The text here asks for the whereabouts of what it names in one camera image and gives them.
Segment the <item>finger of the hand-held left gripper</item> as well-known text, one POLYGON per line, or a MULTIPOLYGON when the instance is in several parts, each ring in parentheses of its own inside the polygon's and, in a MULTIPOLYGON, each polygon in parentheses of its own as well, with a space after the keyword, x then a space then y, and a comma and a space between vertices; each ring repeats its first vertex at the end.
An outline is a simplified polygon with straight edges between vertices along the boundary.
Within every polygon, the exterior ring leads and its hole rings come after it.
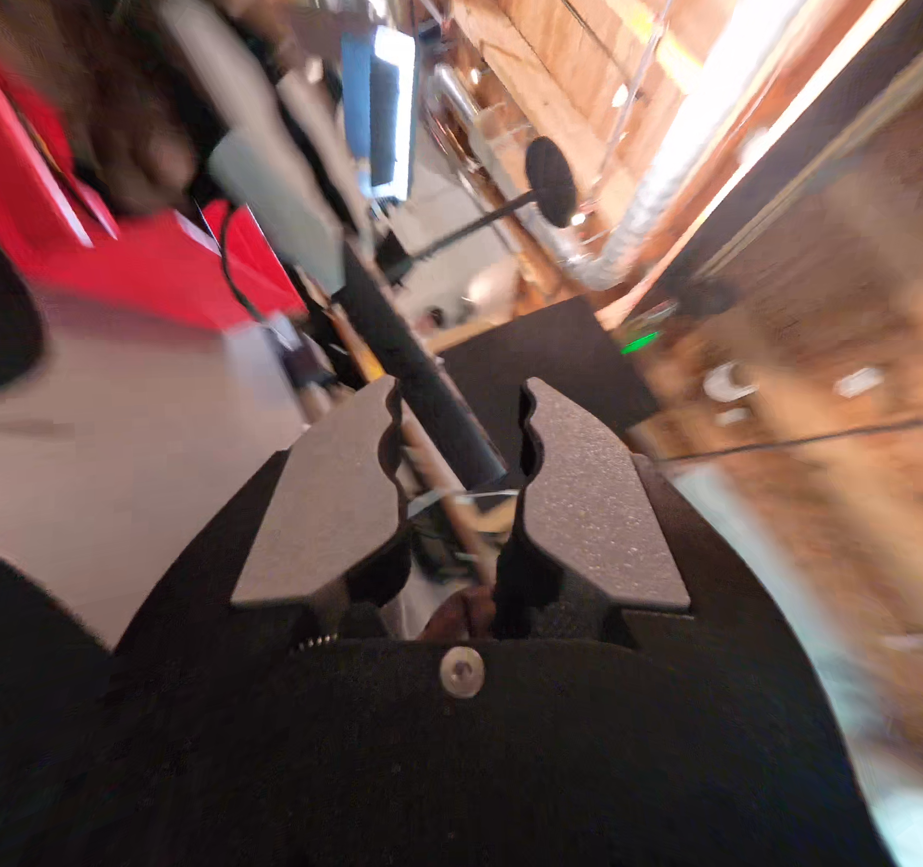
POLYGON ((258 59, 204 0, 161 0, 159 18, 221 124, 206 167, 246 205, 272 250, 328 297, 345 285, 343 227, 283 122, 258 59))
POLYGON ((276 88, 330 208, 359 237, 373 236, 368 204, 327 88, 310 83, 306 74, 285 74, 276 88))

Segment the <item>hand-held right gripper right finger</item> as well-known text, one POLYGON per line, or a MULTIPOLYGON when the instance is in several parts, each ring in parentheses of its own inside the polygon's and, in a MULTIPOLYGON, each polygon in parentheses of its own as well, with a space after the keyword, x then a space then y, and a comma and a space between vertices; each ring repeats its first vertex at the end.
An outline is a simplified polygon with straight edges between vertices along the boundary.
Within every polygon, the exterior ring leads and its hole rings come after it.
POLYGON ((691 598, 629 447, 538 378, 521 393, 524 482, 501 550, 494 636, 633 640, 627 612, 691 598))

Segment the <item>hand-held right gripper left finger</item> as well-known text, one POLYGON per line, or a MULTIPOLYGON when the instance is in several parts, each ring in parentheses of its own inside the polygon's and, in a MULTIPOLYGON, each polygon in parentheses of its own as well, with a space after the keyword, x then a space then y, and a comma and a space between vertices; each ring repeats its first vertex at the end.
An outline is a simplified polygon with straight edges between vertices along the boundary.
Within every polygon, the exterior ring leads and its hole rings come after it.
POLYGON ((388 605, 411 568, 397 481, 402 402, 383 376, 334 405, 289 451, 233 607, 388 605))

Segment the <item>red plastic bin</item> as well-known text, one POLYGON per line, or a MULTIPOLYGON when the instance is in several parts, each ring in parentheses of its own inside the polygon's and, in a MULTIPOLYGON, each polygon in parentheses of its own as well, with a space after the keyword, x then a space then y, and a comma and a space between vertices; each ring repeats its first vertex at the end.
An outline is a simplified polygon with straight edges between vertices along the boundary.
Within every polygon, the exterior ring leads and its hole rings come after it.
POLYGON ((214 236, 168 208, 129 216, 77 174, 53 105, 2 68, 2 252, 29 282, 156 316, 183 326, 229 331, 252 324, 228 284, 217 239, 236 286, 264 318, 304 303, 253 215, 205 207, 214 236))

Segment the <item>person's left hand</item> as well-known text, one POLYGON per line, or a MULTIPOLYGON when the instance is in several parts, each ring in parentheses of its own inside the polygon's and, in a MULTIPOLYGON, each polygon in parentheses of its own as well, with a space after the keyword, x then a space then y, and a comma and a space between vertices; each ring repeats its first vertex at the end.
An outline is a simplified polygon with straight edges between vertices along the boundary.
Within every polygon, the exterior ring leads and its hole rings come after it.
POLYGON ((130 215, 183 204, 196 168, 167 94, 160 1, 1 0, 4 89, 47 101, 65 147, 130 215))

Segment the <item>lit display screen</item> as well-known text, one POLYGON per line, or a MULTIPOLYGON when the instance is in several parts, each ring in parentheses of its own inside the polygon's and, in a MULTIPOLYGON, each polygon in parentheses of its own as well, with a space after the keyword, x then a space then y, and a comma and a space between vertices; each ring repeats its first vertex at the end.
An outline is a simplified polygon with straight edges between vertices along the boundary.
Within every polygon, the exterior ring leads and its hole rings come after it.
POLYGON ((364 165, 361 191, 372 200, 404 203, 417 127, 417 42, 376 25, 361 35, 344 34, 340 54, 345 136, 364 165))

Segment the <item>black flat panel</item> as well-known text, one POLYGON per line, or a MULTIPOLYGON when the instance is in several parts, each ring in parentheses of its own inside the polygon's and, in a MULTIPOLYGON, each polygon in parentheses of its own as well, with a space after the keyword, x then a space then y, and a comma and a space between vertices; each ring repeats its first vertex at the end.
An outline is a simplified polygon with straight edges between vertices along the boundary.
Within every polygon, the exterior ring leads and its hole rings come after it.
POLYGON ((540 379, 604 423, 623 441, 661 407, 583 297, 481 333, 441 354, 444 368, 507 468, 522 477, 520 394, 540 379))

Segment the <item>black pole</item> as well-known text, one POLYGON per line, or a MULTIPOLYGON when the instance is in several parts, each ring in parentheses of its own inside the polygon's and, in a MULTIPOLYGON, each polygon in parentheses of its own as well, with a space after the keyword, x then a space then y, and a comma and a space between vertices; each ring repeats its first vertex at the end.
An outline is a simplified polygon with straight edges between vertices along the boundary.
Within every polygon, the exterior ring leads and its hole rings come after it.
POLYGON ((490 441, 456 387, 398 314, 352 244, 342 246, 344 284, 333 299, 387 374, 455 476, 468 489, 506 474, 490 441))

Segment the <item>black disc on rod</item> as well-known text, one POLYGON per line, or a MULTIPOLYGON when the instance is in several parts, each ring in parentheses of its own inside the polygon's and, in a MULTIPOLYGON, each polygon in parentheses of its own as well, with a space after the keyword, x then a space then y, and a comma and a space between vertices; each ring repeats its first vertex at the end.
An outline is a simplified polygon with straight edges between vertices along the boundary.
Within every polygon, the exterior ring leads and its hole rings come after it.
POLYGON ((416 253, 405 250, 396 233, 390 230, 375 250, 375 264, 388 284, 400 284, 416 265, 530 204, 537 205, 540 214, 550 225, 567 227, 578 204, 578 193, 571 167, 560 147, 546 136, 536 137, 526 151, 525 175, 529 191, 433 241, 416 253))

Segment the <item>silver ventilation duct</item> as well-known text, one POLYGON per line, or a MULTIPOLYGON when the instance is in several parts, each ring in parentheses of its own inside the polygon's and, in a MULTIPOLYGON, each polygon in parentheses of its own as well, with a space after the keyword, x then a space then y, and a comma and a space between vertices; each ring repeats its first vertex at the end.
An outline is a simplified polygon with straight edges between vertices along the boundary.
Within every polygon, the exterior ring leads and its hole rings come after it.
MULTIPOLYGON (((514 180, 499 156, 497 141, 489 141, 484 133, 486 111, 478 107, 452 66, 438 63, 428 83, 432 102, 448 104, 455 110, 466 129, 474 160, 480 164, 507 201, 519 197, 519 182, 514 180)), ((624 214, 606 240, 603 250, 593 255, 583 249, 570 225, 571 213, 564 215, 564 226, 554 226, 539 211, 537 201, 528 201, 516 212, 516 218, 525 230, 572 279, 597 291, 621 283, 637 259, 642 241, 665 214, 683 181, 690 173, 693 159, 670 158, 670 152, 679 149, 679 134, 672 126, 658 151, 651 168, 630 199, 624 214)))

